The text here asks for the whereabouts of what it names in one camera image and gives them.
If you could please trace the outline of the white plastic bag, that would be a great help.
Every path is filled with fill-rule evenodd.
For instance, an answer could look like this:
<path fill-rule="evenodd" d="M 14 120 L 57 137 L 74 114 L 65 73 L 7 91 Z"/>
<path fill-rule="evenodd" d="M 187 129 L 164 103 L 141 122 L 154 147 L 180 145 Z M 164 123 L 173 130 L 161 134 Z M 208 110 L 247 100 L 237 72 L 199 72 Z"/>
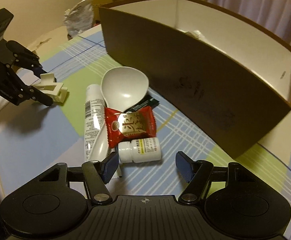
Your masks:
<path fill-rule="evenodd" d="M 70 37 L 90 29 L 94 20 L 93 0 L 82 0 L 64 12 L 64 25 Z"/>

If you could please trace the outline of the white pill bottle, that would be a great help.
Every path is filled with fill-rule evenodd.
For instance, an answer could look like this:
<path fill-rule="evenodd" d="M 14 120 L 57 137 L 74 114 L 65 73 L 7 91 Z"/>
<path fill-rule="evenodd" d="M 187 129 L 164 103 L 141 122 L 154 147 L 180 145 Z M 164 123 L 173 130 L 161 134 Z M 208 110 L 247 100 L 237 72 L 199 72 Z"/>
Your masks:
<path fill-rule="evenodd" d="M 118 155 L 121 163 L 144 163 L 162 159 L 161 146 L 157 137 L 120 142 Z"/>

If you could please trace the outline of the white plastic spoon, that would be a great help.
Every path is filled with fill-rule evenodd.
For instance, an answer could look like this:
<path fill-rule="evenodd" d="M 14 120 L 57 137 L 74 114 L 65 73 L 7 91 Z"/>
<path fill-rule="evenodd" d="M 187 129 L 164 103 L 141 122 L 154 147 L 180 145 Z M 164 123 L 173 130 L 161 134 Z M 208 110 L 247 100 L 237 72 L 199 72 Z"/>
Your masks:
<path fill-rule="evenodd" d="M 107 107 L 124 112 L 141 101 L 148 90 L 146 75 L 132 67 L 116 67 L 108 70 L 101 81 L 101 94 Z M 102 161 L 108 154 L 107 128 L 102 123 L 89 160 Z"/>

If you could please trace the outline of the red snack packet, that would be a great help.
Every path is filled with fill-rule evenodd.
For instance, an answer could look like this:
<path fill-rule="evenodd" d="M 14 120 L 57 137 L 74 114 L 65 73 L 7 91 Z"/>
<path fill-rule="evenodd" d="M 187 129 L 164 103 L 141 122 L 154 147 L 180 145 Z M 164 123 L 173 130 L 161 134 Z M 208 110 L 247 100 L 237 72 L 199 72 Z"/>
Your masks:
<path fill-rule="evenodd" d="M 156 137 L 156 121 L 150 106 L 132 113 L 105 107 L 104 112 L 110 148 L 123 141 Z"/>

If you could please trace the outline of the brown cardboard storage box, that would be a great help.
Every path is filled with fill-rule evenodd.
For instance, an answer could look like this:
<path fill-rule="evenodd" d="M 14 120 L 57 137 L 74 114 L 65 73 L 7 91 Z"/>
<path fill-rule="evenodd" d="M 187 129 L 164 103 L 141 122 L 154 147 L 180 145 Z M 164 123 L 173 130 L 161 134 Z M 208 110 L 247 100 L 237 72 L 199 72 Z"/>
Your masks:
<path fill-rule="evenodd" d="M 107 53 L 232 158 L 291 111 L 291 46 L 248 18 L 199 0 L 119 1 L 100 18 Z"/>

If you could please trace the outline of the white cosmetic tube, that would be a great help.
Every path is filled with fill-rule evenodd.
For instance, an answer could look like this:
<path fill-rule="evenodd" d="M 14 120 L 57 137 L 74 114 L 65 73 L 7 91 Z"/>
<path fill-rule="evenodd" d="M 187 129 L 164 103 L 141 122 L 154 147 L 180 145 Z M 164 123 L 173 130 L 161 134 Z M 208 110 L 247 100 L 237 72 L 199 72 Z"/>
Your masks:
<path fill-rule="evenodd" d="M 101 87 L 97 84 L 86 88 L 85 99 L 85 125 L 84 125 L 84 152 L 85 160 L 89 159 L 91 150 L 95 144 L 97 135 L 104 123 L 105 101 L 101 93 Z"/>

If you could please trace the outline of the checked blue green tablecloth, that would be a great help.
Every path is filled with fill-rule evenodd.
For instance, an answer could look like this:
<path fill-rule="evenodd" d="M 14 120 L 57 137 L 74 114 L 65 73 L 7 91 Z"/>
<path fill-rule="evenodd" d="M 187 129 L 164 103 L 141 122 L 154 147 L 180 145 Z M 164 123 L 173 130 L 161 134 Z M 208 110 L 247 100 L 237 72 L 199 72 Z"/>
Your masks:
<path fill-rule="evenodd" d="M 59 46 L 47 39 L 40 53 L 43 67 L 68 89 L 64 103 L 46 107 L 33 100 L 15 106 L 0 97 L 0 202 L 56 163 L 81 166 L 85 162 L 84 125 L 89 109 L 86 87 L 100 83 L 117 66 L 105 51 L 100 28 Z M 124 164 L 122 175 L 108 185 L 112 195 L 179 196 L 186 182 L 175 167 L 175 155 L 226 166 L 231 158 L 210 137 L 158 92 L 154 109 L 162 160 Z M 237 162 L 281 193 L 291 205 L 291 112 L 263 140 L 237 158 Z M 285 237 L 291 239 L 291 221 Z"/>

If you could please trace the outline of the dark green sachet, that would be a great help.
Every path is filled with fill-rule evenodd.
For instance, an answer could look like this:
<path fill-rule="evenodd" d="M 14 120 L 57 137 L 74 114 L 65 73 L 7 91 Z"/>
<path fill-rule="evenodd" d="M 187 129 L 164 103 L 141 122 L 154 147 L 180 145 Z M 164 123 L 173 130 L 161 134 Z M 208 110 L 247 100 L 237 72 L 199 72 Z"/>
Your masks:
<path fill-rule="evenodd" d="M 135 104 L 134 106 L 128 108 L 125 113 L 132 113 L 136 112 L 146 106 L 150 106 L 152 109 L 157 107 L 160 102 L 154 99 L 151 95 L 147 94 L 140 102 Z"/>

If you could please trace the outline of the white plastic clip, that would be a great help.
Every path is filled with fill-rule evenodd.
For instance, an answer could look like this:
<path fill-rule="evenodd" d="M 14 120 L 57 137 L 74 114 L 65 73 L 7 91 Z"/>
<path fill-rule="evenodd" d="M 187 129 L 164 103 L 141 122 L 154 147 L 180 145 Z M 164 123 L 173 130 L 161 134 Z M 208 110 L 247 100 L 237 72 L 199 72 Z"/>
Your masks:
<path fill-rule="evenodd" d="M 53 73 L 41 74 L 40 82 L 35 83 L 33 86 L 50 96 L 56 103 L 64 103 L 68 93 L 64 83 L 57 82 Z"/>

